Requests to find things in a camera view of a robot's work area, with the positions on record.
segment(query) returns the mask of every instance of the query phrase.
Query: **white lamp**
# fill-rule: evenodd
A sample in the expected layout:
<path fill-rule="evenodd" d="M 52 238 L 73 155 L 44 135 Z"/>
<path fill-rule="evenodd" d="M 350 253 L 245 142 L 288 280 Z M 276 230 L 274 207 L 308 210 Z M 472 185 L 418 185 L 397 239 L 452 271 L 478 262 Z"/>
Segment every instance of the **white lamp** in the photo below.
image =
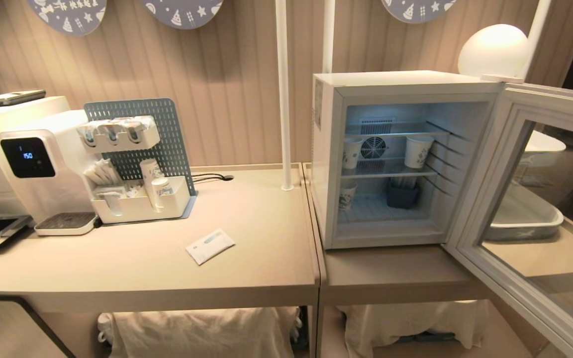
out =
<path fill-rule="evenodd" d="M 514 78 L 525 66 L 527 55 L 528 39 L 523 31 L 503 23 L 492 25 L 466 41 L 459 54 L 459 73 L 492 75 L 500 80 Z"/>

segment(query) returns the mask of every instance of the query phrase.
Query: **wooden desk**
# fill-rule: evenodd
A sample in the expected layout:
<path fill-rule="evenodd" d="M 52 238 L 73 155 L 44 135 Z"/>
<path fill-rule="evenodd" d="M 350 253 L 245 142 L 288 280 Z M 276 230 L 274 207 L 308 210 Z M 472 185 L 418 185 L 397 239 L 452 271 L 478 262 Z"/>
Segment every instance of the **wooden desk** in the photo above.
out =
<path fill-rule="evenodd" d="M 321 277 L 317 357 L 348 355 L 343 322 L 330 317 L 337 313 L 333 306 L 491 297 L 491 290 L 439 245 L 325 251 L 308 187 L 309 168 L 309 163 L 304 165 L 304 177 Z"/>
<path fill-rule="evenodd" d="M 185 220 L 31 232 L 0 254 L 0 295 L 42 312 L 153 311 L 317 304 L 319 270 L 301 169 L 291 191 L 277 165 L 197 168 L 233 181 L 197 183 Z M 185 246 L 223 229 L 236 245 L 200 267 Z"/>

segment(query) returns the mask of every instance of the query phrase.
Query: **gray pegboard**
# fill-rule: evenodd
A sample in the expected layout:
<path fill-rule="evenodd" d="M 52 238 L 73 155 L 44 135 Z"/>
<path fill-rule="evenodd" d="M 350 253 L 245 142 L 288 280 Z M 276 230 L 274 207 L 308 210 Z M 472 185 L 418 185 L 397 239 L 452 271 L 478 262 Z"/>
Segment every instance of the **gray pegboard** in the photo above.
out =
<path fill-rule="evenodd" d="M 119 116 L 153 116 L 161 136 L 161 141 L 157 145 L 144 150 L 103 153 L 103 158 L 112 160 L 123 180 L 142 179 L 139 163 L 145 159 L 155 158 L 166 177 L 184 175 L 189 186 L 189 195 L 196 195 L 173 100 L 152 98 L 91 102 L 84 104 L 84 110 L 88 120 L 112 119 Z"/>

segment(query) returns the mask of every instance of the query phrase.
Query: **white pole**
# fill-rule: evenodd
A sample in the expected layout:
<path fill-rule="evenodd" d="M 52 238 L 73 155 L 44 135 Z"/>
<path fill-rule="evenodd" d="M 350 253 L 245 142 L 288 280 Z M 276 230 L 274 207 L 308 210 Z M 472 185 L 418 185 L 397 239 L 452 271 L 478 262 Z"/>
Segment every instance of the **white pole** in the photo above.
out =
<path fill-rule="evenodd" d="M 280 88 L 280 125 L 282 126 L 282 190 L 292 190 L 291 183 L 291 133 L 289 129 L 288 102 L 288 47 L 287 1 L 276 0 L 276 35 L 278 38 L 278 84 Z"/>
<path fill-rule="evenodd" d="M 322 43 L 322 72 L 333 72 L 333 35 L 335 32 L 335 0 L 324 1 L 324 34 Z"/>
<path fill-rule="evenodd" d="M 532 20 L 532 27 L 530 27 L 530 34 L 528 34 L 528 54 L 525 65 L 521 69 L 518 77 L 525 80 L 528 73 L 530 72 L 530 65 L 532 65 L 532 59 L 534 58 L 534 52 L 539 45 L 539 39 L 541 39 L 541 32 L 543 32 L 543 25 L 545 25 L 545 20 L 548 17 L 548 11 L 550 11 L 551 0 L 539 0 L 539 4 L 536 6 L 536 12 L 534 13 L 534 20 Z"/>

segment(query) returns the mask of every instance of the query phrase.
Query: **cable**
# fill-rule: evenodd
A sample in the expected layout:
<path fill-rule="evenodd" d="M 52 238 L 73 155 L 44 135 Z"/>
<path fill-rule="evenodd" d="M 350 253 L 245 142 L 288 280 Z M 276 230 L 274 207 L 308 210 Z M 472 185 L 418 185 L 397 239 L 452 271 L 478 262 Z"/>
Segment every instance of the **cable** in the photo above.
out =
<path fill-rule="evenodd" d="M 191 179 L 193 179 L 194 183 L 198 183 L 200 181 L 205 181 L 205 180 L 212 180 L 212 179 L 217 179 L 217 180 L 222 180 L 222 181 L 230 181 L 230 180 L 234 179 L 234 176 L 233 175 L 222 175 L 222 174 L 218 174 L 218 173 L 202 173 L 202 174 L 192 175 Z"/>

